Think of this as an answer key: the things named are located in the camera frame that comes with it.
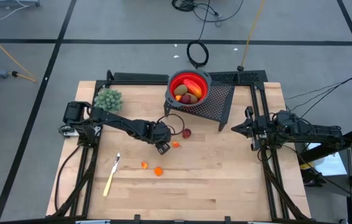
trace small orange object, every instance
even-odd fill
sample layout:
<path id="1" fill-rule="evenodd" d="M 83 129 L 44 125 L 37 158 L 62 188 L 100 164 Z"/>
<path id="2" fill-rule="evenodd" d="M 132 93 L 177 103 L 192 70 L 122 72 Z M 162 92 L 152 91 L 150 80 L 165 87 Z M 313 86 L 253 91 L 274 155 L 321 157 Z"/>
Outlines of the small orange object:
<path id="1" fill-rule="evenodd" d="M 141 167 L 142 167 L 143 169 L 147 169 L 147 168 L 149 167 L 149 165 L 148 165 L 148 163 L 146 163 L 146 162 L 141 162 Z"/>
<path id="2" fill-rule="evenodd" d="M 178 142 L 172 142 L 173 147 L 180 147 L 181 145 Z"/>
<path id="3" fill-rule="evenodd" d="M 156 167 L 156 168 L 154 169 L 154 173 L 155 173 L 157 176 L 160 176 L 160 175 L 162 175 L 162 174 L 164 173 L 164 171 L 162 170 L 161 167 Z"/>

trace toy fruit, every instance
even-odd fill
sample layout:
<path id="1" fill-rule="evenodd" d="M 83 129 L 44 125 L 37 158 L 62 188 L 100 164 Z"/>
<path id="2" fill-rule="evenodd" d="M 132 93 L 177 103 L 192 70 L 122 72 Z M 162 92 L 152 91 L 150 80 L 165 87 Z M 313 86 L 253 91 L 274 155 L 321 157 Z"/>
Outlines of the toy fruit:
<path id="1" fill-rule="evenodd" d="M 191 130 L 188 129 L 188 128 L 185 128 L 183 131 L 182 131 L 182 136 L 183 138 L 188 138 L 191 136 Z"/>
<path id="2" fill-rule="evenodd" d="M 122 106 L 122 93 L 109 88 L 101 88 L 94 98 L 94 106 L 99 107 L 110 113 L 118 113 Z"/>
<path id="3" fill-rule="evenodd" d="M 189 79 L 184 79 L 183 84 L 187 86 L 188 92 L 195 95 L 197 98 L 201 98 L 202 90 L 201 87 L 196 84 L 194 81 Z"/>
<path id="4" fill-rule="evenodd" d="M 154 173 L 155 173 L 157 176 L 160 176 L 160 175 L 162 175 L 162 174 L 164 173 L 164 171 L 162 170 L 161 167 L 156 167 L 156 168 L 154 169 Z"/>
<path id="5" fill-rule="evenodd" d="M 143 169 L 147 169 L 147 168 L 149 167 L 149 165 L 148 165 L 148 163 L 146 163 L 146 162 L 141 162 L 141 167 L 142 167 Z"/>
<path id="6" fill-rule="evenodd" d="M 176 89 L 174 90 L 174 95 L 183 96 L 184 94 L 186 94 L 187 91 L 188 91 L 187 86 L 181 84 L 180 86 L 176 87 Z"/>
<path id="7" fill-rule="evenodd" d="M 177 141 L 174 141 L 174 142 L 172 142 L 172 146 L 173 147 L 180 147 L 181 145 Z"/>
<path id="8" fill-rule="evenodd" d="M 198 102 L 198 98 L 196 96 L 194 96 L 193 94 L 191 93 L 186 93 L 186 95 L 189 95 L 190 96 L 190 104 L 194 104 L 194 103 L 197 103 Z"/>
<path id="9" fill-rule="evenodd" d="M 190 99 L 191 99 L 191 97 L 186 94 L 186 95 L 182 96 L 182 99 L 180 100 L 180 102 L 187 104 L 187 103 L 190 103 Z"/>

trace red bowl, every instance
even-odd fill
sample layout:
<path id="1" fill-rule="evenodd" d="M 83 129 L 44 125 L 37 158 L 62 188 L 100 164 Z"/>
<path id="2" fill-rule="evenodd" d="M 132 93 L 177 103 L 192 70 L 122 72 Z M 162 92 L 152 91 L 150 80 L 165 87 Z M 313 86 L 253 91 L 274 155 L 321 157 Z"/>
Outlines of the red bowl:
<path id="1" fill-rule="evenodd" d="M 185 79 L 189 79 L 193 82 L 195 82 L 202 91 L 202 95 L 200 99 L 198 99 L 197 103 L 194 104 L 183 104 L 175 99 L 174 95 L 174 90 L 181 84 L 183 84 L 183 81 Z M 205 100 L 205 98 L 209 95 L 209 90 L 210 90 L 210 83 L 211 83 L 211 78 L 209 74 L 203 72 L 203 71 L 193 71 L 193 70 L 184 70 L 181 72 L 176 73 L 173 77 L 170 78 L 170 83 L 168 83 L 168 91 L 169 94 L 172 96 L 173 102 L 168 102 L 171 103 L 172 106 L 195 106 L 199 103 L 202 103 L 202 101 Z"/>

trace green vegetable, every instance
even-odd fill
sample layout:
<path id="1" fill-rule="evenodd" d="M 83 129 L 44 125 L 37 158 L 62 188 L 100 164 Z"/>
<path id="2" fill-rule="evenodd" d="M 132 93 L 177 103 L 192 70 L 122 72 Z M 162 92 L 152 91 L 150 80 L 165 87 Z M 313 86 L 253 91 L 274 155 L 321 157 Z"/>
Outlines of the green vegetable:
<path id="1" fill-rule="evenodd" d="M 121 93 L 117 90 L 102 88 L 94 98 L 94 106 L 110 113 L 118 113 L 122 107 Z"/>
<path id="2" fill-rule="evenodd" d="M 188 91 L 187 86 L 186 85 L 179 85 L 178 87 L 176 87 L 176 89 L 174 90 L 174 95 L 180 95 L 183 96 L 184 94 L 186 94 Z"/>

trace wooden table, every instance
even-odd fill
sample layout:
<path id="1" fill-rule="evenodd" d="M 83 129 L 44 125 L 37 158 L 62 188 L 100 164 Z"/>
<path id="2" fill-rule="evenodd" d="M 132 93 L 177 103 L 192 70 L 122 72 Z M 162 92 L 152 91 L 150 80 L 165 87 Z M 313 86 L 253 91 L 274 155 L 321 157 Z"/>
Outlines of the wooden table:
<path id="1" fill-rule="evenodd" d="M 166 86 L 112 85 L 123 94 L 119 115 L 129 119 L 156 121 L 164 115 Z M 265 83 L 270 112 L 285 109 L 280 83 Z M 92 101 L 95 82 L 80 82 L 75 100 Z M 231 127 L 241 124 L 244 110 L 252 105 L 249 87 L 236 86 L 228 124 L 218 132 L 218 123 L 178 111 L 192 130 L 188 139 L 175 136 L 182 147 L 172 148 L 161 156 L 153 145 L 137 141 L 126 133 L 105 126 L 101 137 L 88 218 L 143 220 L 224 220 L 270 221 L 264 173 L 257 152 L 250 149 L 250 139 L 234 133 Z M 176 132 L 180 120 L 163 119 Z M 77 138 L 66 139 L 59 167 L 74 150 Z M 103 196 L 114 159 L 121 159 L 107 197 Z M 278 150 L 284 188 L 301 211 L 310 216 L 297 157 L 290 149 Z M 66 164 L 62 172 L 59 205 L 75 186 L 81 150 Z M 141 162 L 149 168 L 141 168 Z M 153 169 L 160 166 L 164 174 L 157 177 Z M 47 214 L 54 212 L 54 186 Z M 79 212 L 85 193 L 80 194 Z M 278 194 L 275 194 L 277 214 L 281 217 Z"/>

